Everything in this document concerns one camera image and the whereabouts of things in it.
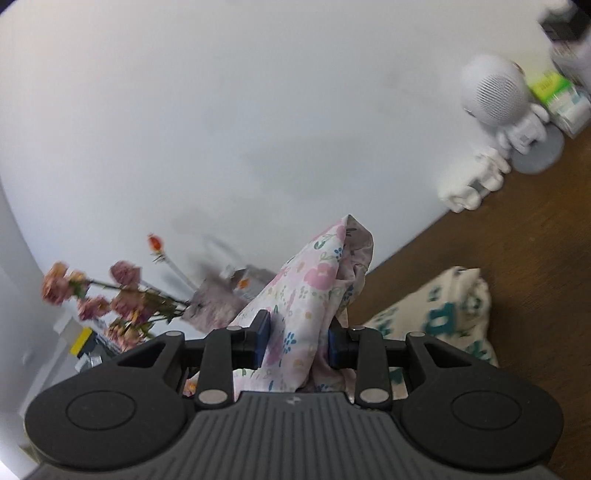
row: astronaut figurine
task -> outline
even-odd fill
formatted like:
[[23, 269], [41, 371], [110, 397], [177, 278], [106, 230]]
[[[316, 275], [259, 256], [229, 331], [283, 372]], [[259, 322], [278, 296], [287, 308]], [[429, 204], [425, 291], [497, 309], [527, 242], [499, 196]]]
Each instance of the astronaut figurine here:
[[515, 148], [519, 153], [527, 155], [534, 140], [546, 141], [546, 127], [550, 121], [548, 112], [536, 103], [530, 103], [529, 111], [516, 123], [500, 127], [496, 140], [505, 150]]
[[496, 140], [508, 154], [511, 148], [526, 155], [535, 140], [547, 138], [544, 123], [550, 120], [531, 94], [523, 71], [499, 55], [476, 56], [462, 70], [464, 110], [485, 125], [496, 128]]

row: pink rose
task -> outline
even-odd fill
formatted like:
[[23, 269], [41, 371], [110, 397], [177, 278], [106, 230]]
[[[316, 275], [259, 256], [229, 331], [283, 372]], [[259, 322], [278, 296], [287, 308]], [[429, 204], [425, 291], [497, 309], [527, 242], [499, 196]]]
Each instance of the pink rose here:
[[308, 270], [304, 281], [318, 290], [328, 290], [336, 278], [336, 268], [328, 263], [318, 264], [317, 268]]
[[111, 311], [109, 300], [104, 297], [78, 300], [78, 316], [80, 320], [99, 318]]
[[133, 263], [120, 260], [111, 267], [111, 276], [120, 285], [136, 287], [139, 284], [141, 270]]
[[144, 296], [139, 291], [123, 290], [111, 300], [111, 309], [123, 318], [129, 318], [136, 311], [144, 306]]
[[74, 290], [64, 277], [46, 276], [41, 287], [43, 300], [52, 305], [59, 306], [74, 295]]

